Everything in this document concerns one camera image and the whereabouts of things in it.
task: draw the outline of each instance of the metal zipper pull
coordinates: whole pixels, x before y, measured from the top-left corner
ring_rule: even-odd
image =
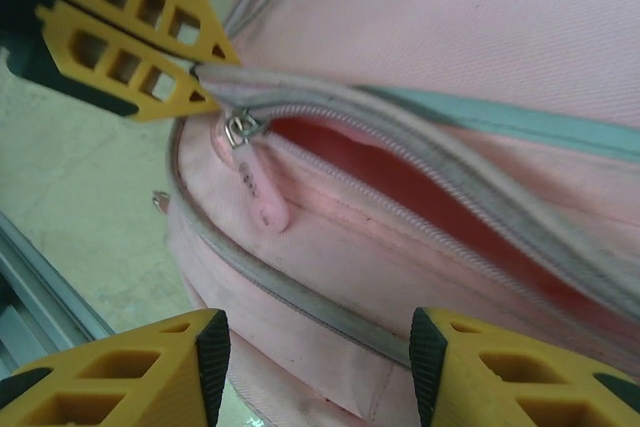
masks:
[[[277,234],[289,224],[289,207],[251,145],[251,139],[264,129],[263,124],[243,110],[227,118],[224,130],[231,145],[231,157],[249,191],[251,216],[258,226]]]

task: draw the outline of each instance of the pink backpack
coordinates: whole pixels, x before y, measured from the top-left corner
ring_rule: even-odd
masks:
[[[276,426],[417,426],[412,313],[640,378],[638,0],[237,0],[169,245]]]

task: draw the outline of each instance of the teal trim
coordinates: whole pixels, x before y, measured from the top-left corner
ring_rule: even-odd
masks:
[[[360,87],[432,122],[640,164],[640,130],[434,92]]]

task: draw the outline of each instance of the pink fabric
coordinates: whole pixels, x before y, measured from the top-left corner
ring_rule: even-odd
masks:
[[[442,91],[637,128],[639,25],[637,0],[274,0],[235,45],[250,66]],[[215,120],[187,121],[177,155],[180,176],[198,207],[247,252],[404,339],[413,309],[437,306],[640,376],[638,357],[622,346],[496,284],[268,139],[257,142],[258,154],[291,219],[282,234],[261,231],[241,179],[221,160],[230,163],[215,131],[212,148]],[[445,130],[640,264],[640,167]],[[173,203],[169,245],[194,305],[227,311],[234,331],[230,378],[267,420],[278,426],[419,425],[408,371],[246,281]],[[629,342],[626,347],[640,351]]]

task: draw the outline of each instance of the concrete floor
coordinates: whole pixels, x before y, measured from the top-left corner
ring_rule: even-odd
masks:
[[[211,1],[223,18],[231,0]],[[104,114],[0,62],[0,210],[116,331],[190,309],[151,203],[169,127]],[[219,425],[262,423],[228,386]]]

